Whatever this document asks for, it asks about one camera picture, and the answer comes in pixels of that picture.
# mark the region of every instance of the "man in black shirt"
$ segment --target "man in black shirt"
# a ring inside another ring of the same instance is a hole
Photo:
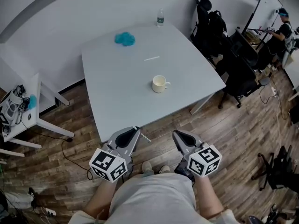
[[[271,63],[273,57],[285,50],[285,39],[292,34],[291,24],[289,20],[289,14],[284,8],[279,9],[279,13],[283,25],[278,31],[267,31],[272,35],[272,38],[263,46],[258,53],[258,61],[254,67],[254,70],[264,70],[266,66]]]

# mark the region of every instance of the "baseboard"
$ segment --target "baseboard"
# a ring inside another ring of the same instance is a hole
[[[85,79],[79,80],[78,82],[66,87],[65,89],[59,91],[58,93],[62,95],[62,94],[68,92],[69,90],[71,90],[71,89],[73,89],[73,88],[75,88],[78,85],[81,85],[83,83],[85,83]],[[45,109],[44,111],[40,112],[39,115],[44,115],[44,114],[56,109],[58,106],[59,106],[59,100],[57,98],[55,98],[55,104],[53,106],[49,107],[48,109]]]

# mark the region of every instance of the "gray shirt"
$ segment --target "gray shirt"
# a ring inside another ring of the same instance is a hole
[[[79,211],[69,224],[93,224],[95,219]],[[105,224],[237,224],[231,210],[213,220],[197,211],[191,181],[182,175],[166,173],[131,178],[115,193]]]

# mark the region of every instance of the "gray tabletop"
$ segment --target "gray tabletop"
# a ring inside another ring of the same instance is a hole
[[[114,43],[115,34],[125,31],[135,36],[133,46]],[[225,87],[210,63],[171,24],[160,28],[143,24],[103,35],[83,46],[82,59],[102,141],[120,129],[144,126]],[[151,88],[156,75],[171,82],[163,93]]]

